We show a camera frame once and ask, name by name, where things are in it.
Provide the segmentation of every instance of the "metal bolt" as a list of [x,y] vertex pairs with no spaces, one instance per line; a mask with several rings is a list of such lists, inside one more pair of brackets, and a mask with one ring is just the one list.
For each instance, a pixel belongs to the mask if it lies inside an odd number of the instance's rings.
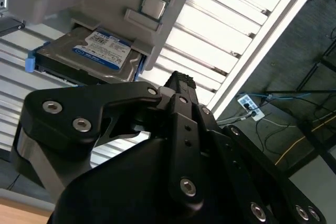
[[91,123],[84,118],[77,118],[72,122],[73,127],[80,132],[88,132],[91,129]]
[[235,134],[235,135],[237,135],[237,136],[239,136],[239,131],[236,129],[236,128],[231,128],[231,131]]
[[313,217],[317,220],[317,221],[321,221],[320,216],[314,211],[314,209],[312,209],[311,207],[308,208],[309,212],[311,213],[311,215],[313,215]]
[[156,95],[158,94],[156,90],[152,89],[152,88],[148,88],[148,92],[152,95]]
[[296,211],[298,212],[299,216],[301,216],[302,219],[304,220],[309,220],[308,214],[304,209],[298,205],[296,205]]
[[189,197],[194,197],[196,195],[196,187],[191,180],[187,178],[182,178],[180,181],[180,188]]
[[188,103],[188,101],[184,97],[180,97],[180,101],[183,103]]
[[51,114],[57,114],[62,111],[62,105],[55,101],[46,101],[42,104],[43,109]]
[[202,107],[202,110],[205,114],[207,114],[207,115],[210,114],[210,110],[207,107]]
[[254,203],[254,202],[251,203],[251,211],[254,214],[254,216],[257,217],[259,221],[261,222],[266,221],[266,214],[263,211],[263,209],[259,207],[257,203]]

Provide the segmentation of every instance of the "black metal frame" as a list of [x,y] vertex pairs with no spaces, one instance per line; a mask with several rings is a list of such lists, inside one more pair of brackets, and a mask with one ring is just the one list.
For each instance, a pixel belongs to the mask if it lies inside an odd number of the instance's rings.
[[[325,66],[331,71],[336,73],[336,66],[327,61],[327,58],[330,54],[336,49],[336,39],[331,43],[331,45],[327,48],[327,50],[322,54],[319,60],[314,64],[314,66],[309,70],[304,79],[300,82],[298,87],[295,90],[276,90],[276,91],[266,91],[266,94],[304,94],[304,93],[336,93],[336,90],[302,90],[307,82],[312,78],[314,73],[320,66]],[[314,151],[309,154],[303,161],[299,162],[292,169],[287,171],[288,175],[292,175],[295,171],[298,171],[303,166],[307,165],[310,161],[317,157],[316,154],[320,155],[326,164],[330,167],[330,169],[336,174],[336,159],[329,153],[330,149],[336,145],[334,139],[336,135],[334,134],[329,140],[325,143],[321,143],[316,136],[311,132],[312,126],[295,118],[289,113],[277,108],[276,106],[268,103],[265,106],[275,115],[280,116],[281,118],[287,120],[290,123],[294,123],[298,126],[299,130],[303,133],[309,143],[314,147]]]
[[[57,199],[49,223],[325,224],[243,132],[217,125],[195,87],[175,72],[158,90],[132,82],[30,93],[12,160]],[[63,110],[48,113],[43,104],[50,100]],[[78,117],[90,122],[88,131],[73,126]],[[110,140],[141,130],[151,136],[91,169],[104,118],[116,121]]]

